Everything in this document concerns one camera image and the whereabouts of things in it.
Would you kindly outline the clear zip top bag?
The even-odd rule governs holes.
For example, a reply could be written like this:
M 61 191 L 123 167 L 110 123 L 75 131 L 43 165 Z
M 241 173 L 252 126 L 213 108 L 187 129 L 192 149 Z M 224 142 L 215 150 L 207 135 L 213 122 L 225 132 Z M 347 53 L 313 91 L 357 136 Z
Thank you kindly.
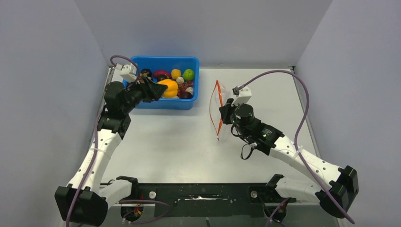
M 223 123 L 220 107 L 223 107 L 229 98 L 232 98 L 232 91 L 227 89 L 224 84 L 216 80 L 209 99 L 209 118 L 213 129 L 213 135 L 217 142 L 223 143 L 229 135 L 228 125 Z

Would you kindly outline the yellow bumpy pepper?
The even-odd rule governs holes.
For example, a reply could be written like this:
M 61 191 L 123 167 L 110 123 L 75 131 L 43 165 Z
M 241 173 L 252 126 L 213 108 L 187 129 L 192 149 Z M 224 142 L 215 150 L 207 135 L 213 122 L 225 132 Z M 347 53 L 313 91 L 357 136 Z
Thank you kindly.
M 158 84 L 166 85 L 167 89 L 164 91 L 163 98 L 174 98 L 178 94 L 178 84 L 175 80 L 164 79 L 158 82 Z

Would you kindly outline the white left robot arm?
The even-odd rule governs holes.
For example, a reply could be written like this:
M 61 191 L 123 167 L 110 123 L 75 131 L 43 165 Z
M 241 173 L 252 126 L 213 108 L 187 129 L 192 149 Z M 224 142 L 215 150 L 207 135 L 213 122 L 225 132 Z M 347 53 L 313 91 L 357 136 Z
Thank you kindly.
M 98 227 L 113 205 L 136 193 L 136 178 L 120 176 L 101 188 L 103 175 L 131 123 L 129 113 L 141 102 L 159 100 L 167 89 L 167 85 L 147 78 L 128 87 L 118 81 L 105 86 L 105 105 L 95 124 L 94 141 L 73 178 L 55 192 L 65 226 L 77 223 Z

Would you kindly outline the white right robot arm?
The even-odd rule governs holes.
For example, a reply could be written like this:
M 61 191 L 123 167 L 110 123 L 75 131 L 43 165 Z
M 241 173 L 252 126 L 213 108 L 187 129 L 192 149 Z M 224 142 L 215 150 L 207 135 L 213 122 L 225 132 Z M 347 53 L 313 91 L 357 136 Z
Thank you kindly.
M 223 124 L 231 125 L 238 137 L 267 156 L 276 158 L 310 179 L 309 182 L 291 180 L 274 175 L 266 188 L 266 196 L 277 202 L 281 198 L 294 198 L 319 204 L 328 214 L 346 218 L 359 192 L 358 174 L 351 166 L 341 168 L 320 159 L 295 145 L 288 136 L 254 116 L 249 104 L 233 105 L 227 100 L 219 108 Z

